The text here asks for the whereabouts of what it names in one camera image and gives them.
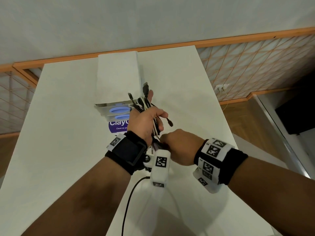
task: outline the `wristband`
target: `wristband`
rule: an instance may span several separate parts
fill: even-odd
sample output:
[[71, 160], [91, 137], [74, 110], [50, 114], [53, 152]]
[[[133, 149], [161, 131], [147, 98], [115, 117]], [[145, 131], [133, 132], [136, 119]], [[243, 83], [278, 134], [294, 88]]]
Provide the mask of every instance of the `wristband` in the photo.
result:
[[129, 174], [132, 175], [136, 170], [144, 169], [143, 161], [147, 144], [132, 131], [124, 135], [118, 134], [107, 146], [107, 150], [105, 156], [123, 167]]
[[207, 139], [195, 155], [194, 163], [198, 167], [193, 174], [206, 188], [210, 183], [228, 185], [236, 169], [247, 157], [231, 144], [215, 138]]

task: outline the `purple label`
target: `purple label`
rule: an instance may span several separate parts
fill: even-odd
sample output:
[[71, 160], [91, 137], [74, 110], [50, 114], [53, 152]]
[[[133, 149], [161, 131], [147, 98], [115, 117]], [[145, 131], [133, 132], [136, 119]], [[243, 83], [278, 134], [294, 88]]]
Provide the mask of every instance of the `purple label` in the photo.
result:
[[108, 128], [111, 133], [127, 131], [129, 120], [117, 121], [117, 122], [109, 122]]

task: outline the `metal edge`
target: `metal edge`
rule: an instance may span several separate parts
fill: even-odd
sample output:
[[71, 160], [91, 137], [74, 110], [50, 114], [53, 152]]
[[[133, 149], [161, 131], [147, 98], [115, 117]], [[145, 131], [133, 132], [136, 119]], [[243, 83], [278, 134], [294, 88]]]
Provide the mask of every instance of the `metal edge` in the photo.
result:
[[293, 149], [291, 148], [291, 146], [289, 145], [288, 141], [286, 140], [286, 138], [283, 136], [282, 132], [280, 131], [280, 129], [278, 128], [278, 126], [276, 125], [276, 123], [274, 122], [274, 120], [272, 119], [272, 117], [270, 116], [270, 114], [268, 113], [268, 111], [266, 110], [264, 104], [260, 101], [260, 99], [258, 98], [257, 95], [253, 96], [253, 99], [255, 99], [255, 101], [258, 103], [258, 105], [261, 107], [263, 113], [265, 114], [266, 118], [268, 119], [268, 121], [270, 122], [271, 126], [274, 128], [274, 130], [276, 131], [276, 133], [278, 134], [278, 136], [281, 138], [285, 148], [287, 149], [288, 153], [289, 153], [289, 157], [292, 160], [294, 166], [297, 168], [298, 172], [307, 177], [310, 178], [308, 172], [306, 171], [306, 169], [303, 167], [302, 163], [300, 162], [300, 160], [298, 159], [297, 155], [295, 154], [295, 152], [293, 151]]

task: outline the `hand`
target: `hand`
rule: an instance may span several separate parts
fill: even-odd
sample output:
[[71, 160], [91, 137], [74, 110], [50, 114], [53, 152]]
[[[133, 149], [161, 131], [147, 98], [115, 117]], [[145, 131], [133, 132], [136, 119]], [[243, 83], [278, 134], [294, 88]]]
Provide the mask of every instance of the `hand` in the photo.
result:
[[160, 137], [161, 142], [168, 144], [171, 159], [183, 166], [194, 164], [194, 158], [204, 140], [195, 134], [177, 129]]
[[[152, 101], [153, 91], [150, 90], [148, 94], [148, 99]], [[162, 118], [167, 118], [168, 113], [159, 109], [157, 107], [150, 107], [142, 113], [134, 109], [130, 112], [129, 123], [127, 130], [132, 131], [137, 134], [140, 138], [146, 141], [147, 146], [152, 144], [151, 133], [153, 131], [153, 119], [155, 118], [158, 123], [158, 128], [160, 131], [164, 130], [163, 122], [157, 116]]]

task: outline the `cable bundle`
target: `cable bundle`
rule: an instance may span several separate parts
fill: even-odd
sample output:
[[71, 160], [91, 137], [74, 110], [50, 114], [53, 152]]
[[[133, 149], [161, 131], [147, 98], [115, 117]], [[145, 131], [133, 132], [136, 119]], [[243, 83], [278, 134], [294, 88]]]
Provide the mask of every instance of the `cable bundle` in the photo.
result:
[[[142, 91], [143, 91], [143, 94], [144, 94], [144, 97], [140, 97], [136, 100], [136, 102], [134, 101], [131, 93], [128, 93], [129, 95], [129, 98], [131, 99], [132, 101], [132, 105], [129, 105], [130, 107], [132, 108], [135, 108], [137, 109], [140, 113], [142, 113], [143, 111], [145, 111], [146, 109], [148, 109], [149, 107], [152, 107], [152, 106], [155, 106], [153, 103], [151, 103], [149, 100], [148, 100], [148, 94], [149, 94], [149, 86], [148, 86], [148, 83], [145, 82], [144, 85], [143, 85], [143, 88], [142, 88]], [[167, 122], [168, 124], [172, 127], [173, 126], [173, 123], [167, 118]], [[158, 136], [160, 135], [160, 130], [158, 128], [158, 123], [156, 121], [156, 119], [154, 118], [153, 119], [153, 132], [152, 132], [152, 137], [154, 136]]]

